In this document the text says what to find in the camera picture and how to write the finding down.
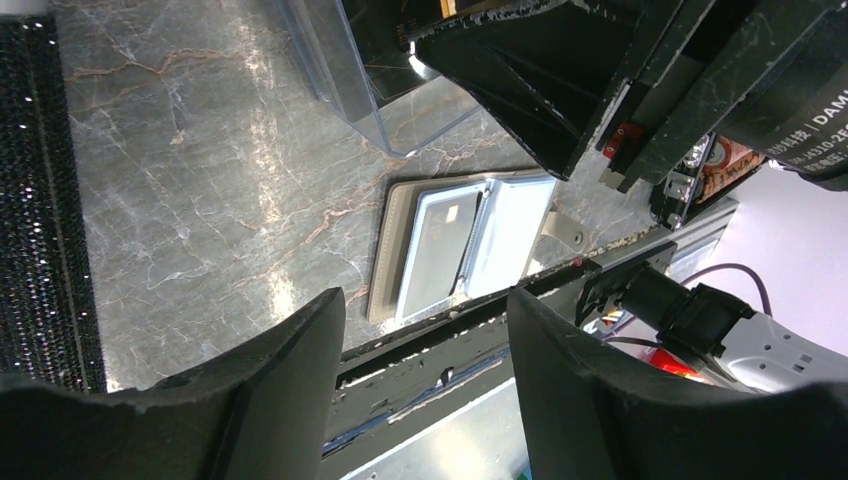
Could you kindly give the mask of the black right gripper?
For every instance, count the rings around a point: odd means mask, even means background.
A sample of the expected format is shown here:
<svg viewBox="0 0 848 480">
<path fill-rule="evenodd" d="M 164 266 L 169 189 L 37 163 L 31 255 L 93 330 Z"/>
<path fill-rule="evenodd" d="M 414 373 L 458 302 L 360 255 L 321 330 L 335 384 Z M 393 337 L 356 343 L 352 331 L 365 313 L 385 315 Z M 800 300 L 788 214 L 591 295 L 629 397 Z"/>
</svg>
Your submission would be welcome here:
<svg viewBox="0 0 848 480">
<path fill-rule="evenodd" d="M 708 133 L 730 129 L 785 75 L 844 1 L 605 1 L 632 33 L 599 121 L 600 180 L 660 183 Z"/>
</svg>

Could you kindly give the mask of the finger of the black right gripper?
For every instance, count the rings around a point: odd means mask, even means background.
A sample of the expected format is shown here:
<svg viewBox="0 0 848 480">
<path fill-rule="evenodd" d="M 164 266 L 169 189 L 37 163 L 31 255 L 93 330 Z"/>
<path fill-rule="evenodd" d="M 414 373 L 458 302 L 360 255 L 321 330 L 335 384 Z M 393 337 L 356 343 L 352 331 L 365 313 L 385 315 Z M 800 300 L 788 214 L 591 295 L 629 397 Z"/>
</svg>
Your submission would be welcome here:
<svg viewBox="0 0 848 480">
<path fill-rule="evenodd" d="M 679 1 L 505 1 L 413 34 L 416 56 L 468 92 L 567 181 L 602 117 L 648 63 Z"/>
</svg>

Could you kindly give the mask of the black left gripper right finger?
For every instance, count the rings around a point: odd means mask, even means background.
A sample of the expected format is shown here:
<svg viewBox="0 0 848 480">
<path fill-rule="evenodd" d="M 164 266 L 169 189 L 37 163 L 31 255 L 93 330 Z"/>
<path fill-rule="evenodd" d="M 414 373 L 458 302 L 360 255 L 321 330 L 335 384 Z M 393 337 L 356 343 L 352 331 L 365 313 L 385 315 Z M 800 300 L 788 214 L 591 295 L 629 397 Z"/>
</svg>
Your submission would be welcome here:
<svg viewBox="0 0 848 480">
<path fill-rule="evenodd" d="M 514 377 L 536 479 L 843 479 L 847 388 L 750 394 L 657 369 L 507 299 Z"/>
</svg>

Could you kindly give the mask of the clear acrylic card tray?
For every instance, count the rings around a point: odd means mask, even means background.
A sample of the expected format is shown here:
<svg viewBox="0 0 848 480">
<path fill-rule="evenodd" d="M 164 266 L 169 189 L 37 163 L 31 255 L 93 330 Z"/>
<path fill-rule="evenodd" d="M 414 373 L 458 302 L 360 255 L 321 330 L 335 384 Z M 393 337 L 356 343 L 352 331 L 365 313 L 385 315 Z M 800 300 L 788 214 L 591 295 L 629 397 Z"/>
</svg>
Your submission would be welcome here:
<svg viewBox="0 0 848 480">
<path fill-rule="evenodd" d="M 460 1 L 282 1 L 319 100 L 387 154 L 404 158 L 475 113 L 478 103 L 417 57 L 415 31 Z"/>
</svg>

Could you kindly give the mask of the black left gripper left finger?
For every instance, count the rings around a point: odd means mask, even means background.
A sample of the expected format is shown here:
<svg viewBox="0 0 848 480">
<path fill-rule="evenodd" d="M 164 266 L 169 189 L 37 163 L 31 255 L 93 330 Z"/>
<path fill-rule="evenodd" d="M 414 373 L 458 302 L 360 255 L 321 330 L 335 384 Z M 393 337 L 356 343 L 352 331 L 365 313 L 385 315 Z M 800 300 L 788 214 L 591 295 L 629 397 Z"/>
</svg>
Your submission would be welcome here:
<svg viewBox="0 0 848 480">
<path fill-rule="evenodd" d="M 345 327 L 328 289 L 289 318 L 139 391 L 1 378 L 5 479 L 314 479 Z"/>
</svg>

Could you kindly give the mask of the beige leather card holder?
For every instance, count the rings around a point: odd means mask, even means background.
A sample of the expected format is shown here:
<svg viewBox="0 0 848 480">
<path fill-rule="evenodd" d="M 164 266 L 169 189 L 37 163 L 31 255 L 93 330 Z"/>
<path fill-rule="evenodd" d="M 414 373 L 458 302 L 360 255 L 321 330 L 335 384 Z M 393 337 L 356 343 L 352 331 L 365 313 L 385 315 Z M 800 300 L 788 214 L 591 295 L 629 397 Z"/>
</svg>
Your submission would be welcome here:
<svg viewBox="0 0 848 480">
<path fill-rule="evenodd" d="M 539 169 L 405 181 L 389 189 L 367 319 L 404 326 L 528 274 L 542 237 L 581 254 L 588 230 L 553 208 L 557 181 Z"/>
</svg>

